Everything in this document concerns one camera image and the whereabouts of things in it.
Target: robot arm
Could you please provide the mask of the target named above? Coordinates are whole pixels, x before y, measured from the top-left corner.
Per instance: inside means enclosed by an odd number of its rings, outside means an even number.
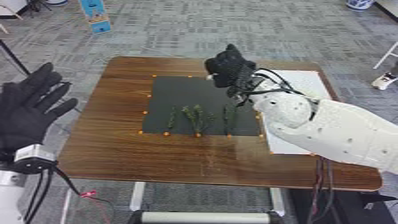
[[[398,173],[398,126],[357,106],[309,98],[268,69],[246,65],[232,45],[206,61],[216,86],[239,105],[254,103],[275,136],[326,159]]]
[[[275,85],[264,81],[254,92],[271,88]],[[398,126],[367,110],[285,92],[252,95],[248,99],[280,139],[326,159],[398,173]]]

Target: floor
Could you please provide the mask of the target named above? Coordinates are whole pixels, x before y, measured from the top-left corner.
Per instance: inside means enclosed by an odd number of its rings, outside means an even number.
[[[389,59],[371,70],[394,41],[396,22],[371,7],[353,12],[342,0],[104,0],[111,32],[92,35],[76,0],[42,9],[24,21],[1,21],[10,34],[0,33],[30,71],[51,61],[72,83],[69,97],[83,109],[111,57],[150,56],[207,58],[234,43],[248,59],[312,61],[319,64],[339,98],[398,124],[398,86],[385,91],[369,82],[387,71]],[[0,56],[0,82],[23,74]],[[49,128],[46,147],[56,152],[69,136],[78,113],[70,112]],[[28,190],[35,177],[28,181]],[[398,177],[383,174],[381,193],[398,196]],[[74,180],[81,190],[95,189],[115,204],[115,221],[126,223],[131,182]],[[67,187],[56,179],[35,223],[60,222]],[[261,188],[149,184],[143,206],[166,211],[255,211],[269,208]],[[398,220],[398,206],[390,208]],[[90,201],[72,198],[65,223],[102,223]],[[287,213],[287,223],[294,223]]]

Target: green plant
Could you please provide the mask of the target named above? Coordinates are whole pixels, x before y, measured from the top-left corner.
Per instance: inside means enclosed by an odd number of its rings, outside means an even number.
[[[195,136],[200,137],[204,130],[209,128],[211,123],[214,121],[214,115],[211,113],[204,113],[202,107],[197,104],[193,106],[193,109],[190,110],[190,107],[182,107],[182,114],[190,120],[191,128],[195,131]]]
[[[172,106],[170,107],[170,118],[168,118],[168,123],[166,123],[168,130],[174,128],[174,125],[175,125],[175,116],[177,116],[177,109],[175,109],[175,106]]]

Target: wooden tabletop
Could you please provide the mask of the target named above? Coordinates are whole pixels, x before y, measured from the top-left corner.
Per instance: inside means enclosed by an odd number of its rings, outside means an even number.
[[[90,101],[60,154],[72,178],[310,188],[316,157],[269,155],[266,137],[140,134],[156,76],[204,77],[204,60],[117,57],[110,60]],[[261,61],[278,70],[310,70],[335,99],[316,64]],[[333,186],[373,191],[381,186],[376,169],[332,164]]]

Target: black gloved hand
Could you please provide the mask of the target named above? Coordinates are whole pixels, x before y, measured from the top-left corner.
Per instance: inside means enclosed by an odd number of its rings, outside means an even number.
[[[14,151],[31,144],[40,144],[46,129],[56,118],[74,108],[78,100],[69,99],[53,109],[69,90],[69,83],[60,84],[60,74],[51,63],[19,83],[3,84],[0,94],[0,152]]]
[[[216,74],[213,75],[216,88],[239,86],[255,70],[255,63],[245,60],[232,44],[216,57],[206,60],[204,65],[207,73]]]

